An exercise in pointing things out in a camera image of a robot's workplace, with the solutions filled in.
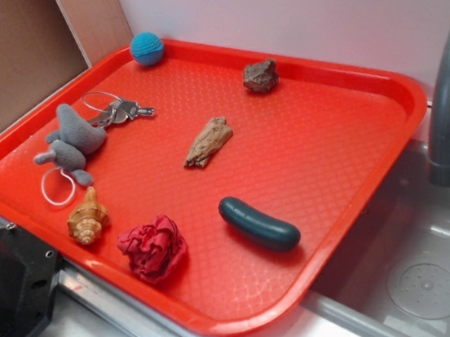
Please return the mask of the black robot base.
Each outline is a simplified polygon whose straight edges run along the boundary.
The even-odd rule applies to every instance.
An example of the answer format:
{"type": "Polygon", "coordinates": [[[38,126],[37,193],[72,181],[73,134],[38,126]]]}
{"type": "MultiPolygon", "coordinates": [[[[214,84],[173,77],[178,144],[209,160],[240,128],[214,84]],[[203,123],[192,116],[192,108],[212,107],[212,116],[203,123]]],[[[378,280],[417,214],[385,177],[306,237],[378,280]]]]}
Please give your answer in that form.
{"type": "Polygon", "coordinates": [[[50,324],[59,252],[20,226],[0,228],[0,337],[36,337],[50,324]]]}

